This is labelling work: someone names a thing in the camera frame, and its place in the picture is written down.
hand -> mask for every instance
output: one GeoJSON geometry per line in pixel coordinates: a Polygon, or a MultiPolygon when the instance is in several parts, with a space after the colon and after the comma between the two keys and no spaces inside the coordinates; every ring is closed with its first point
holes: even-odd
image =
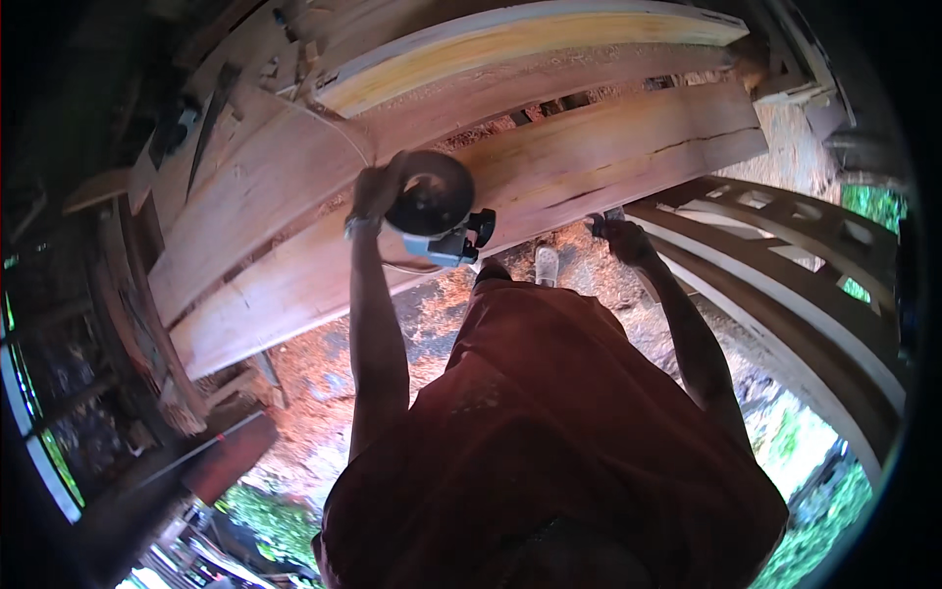
{"type": "Polygon", "coordinates": [[[360,171],[353,188],[352,219],[378,221],[389,211],[408,180],[403,177],[408,155],[402,151],[386,166],[360,171]]]}
{"type": "Polygon", "coordinates": [[[609,241],[609,252],[632,268],[646,268],[660,260],[647,234],[631,221],[606,220],[602,237],[609,241]]]}

angle grinder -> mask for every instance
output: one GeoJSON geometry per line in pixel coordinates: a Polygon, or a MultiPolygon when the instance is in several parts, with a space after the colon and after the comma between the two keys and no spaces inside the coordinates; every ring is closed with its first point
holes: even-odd
{"type": "Polygon", "coordinates": [[[439,266],[477,262],[480,248],[494,234],[497,214],[489,208],[471,212],[471,173],[453,157],[429,151],[411,152],[403,165],[406,182],[386,222],[402,235],[406,251],[439,266]]]}

man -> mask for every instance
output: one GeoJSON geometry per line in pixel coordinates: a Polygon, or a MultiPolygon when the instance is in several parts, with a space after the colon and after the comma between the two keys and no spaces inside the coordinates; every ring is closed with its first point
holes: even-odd
{"type": "Polygon", "coordinates": [[[719,344],[634,224],[604,237],[658,291],[686,393],[595,298],[484,260],[445,373],[408,408],[376,243],[401,167],[364,170],[348,220],[350,463],[312,541],[328,586],[748,585],[788,511],[719,344]]]}

ground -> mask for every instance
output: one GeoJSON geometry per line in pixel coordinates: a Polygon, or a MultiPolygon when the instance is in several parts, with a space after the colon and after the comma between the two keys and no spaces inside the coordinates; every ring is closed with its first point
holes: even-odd
{"type": "MultiPolygon", "coordinates": [[[[788,105],[755,108],[769,153],[717,174],[791,189],[838,204],[839,186],[833,181],[836,166],[811,134],[802,110],[788,105]]],[[[474,134],[442,147],[454,148],[499,132],[507,123],[498,120],[484,125],[474,134]]],[[[598,297],[623,323],[631,342],[679,382],[667,321],[633,271],[615,261],[605,243],[592,238],[577,222],[499,255],[515,280],[533,280],[533,253],[540,242],[553,245],[560,253],[560,286],[598,297]]],[[[472,270],[462,267],[394,297],[407,338],[413,399],[418,389],[442,373],[473,282],[472,270]]],[[[706,306],[708,322],[720,336],[750,433],[754,439],[763,439],[762,434],[776,416],[780,421],[783,411],[800,410],[801,404],[756,365],[761,358],[748,349],[748,344],[743,349],[744,339],[737,337],[735,324],[709,308],[708,303],[699,304],[706,306]],[[769,402],[780,399],[782,402],[777,404],[769,402]]],[[[286,409],[274,413],[282,437],[245,481],[305,501],[319,510],[347,463],[353,411],[349,322],[342,318],[322,325],[276,346],[270,355],[287,401],[286,409]]],[[[780,488],[792,485],[802,474],[781,476],[780,488]]]]}

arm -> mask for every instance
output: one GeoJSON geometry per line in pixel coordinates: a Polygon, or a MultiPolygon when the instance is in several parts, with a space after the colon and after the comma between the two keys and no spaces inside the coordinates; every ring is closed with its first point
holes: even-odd
{"type": "Polygon", "coordinates": [[[658,257],[643,230],[626,221],[606,221],[609,248],[628,266],[642,272],[660,297],[671,327],[680,378],[687,394],[708,417],[752,454],[742,412],[720,343],[700,312],[658,257]]]}
{"type": "Polygon", "coordinates": [[[356,387],[349,460],[398,423],[409,409],[405,343],[389,296],[376,237],[399,191],[398,161],[368,168],[357,179],[350,275],[350,370],[356,387]]]}

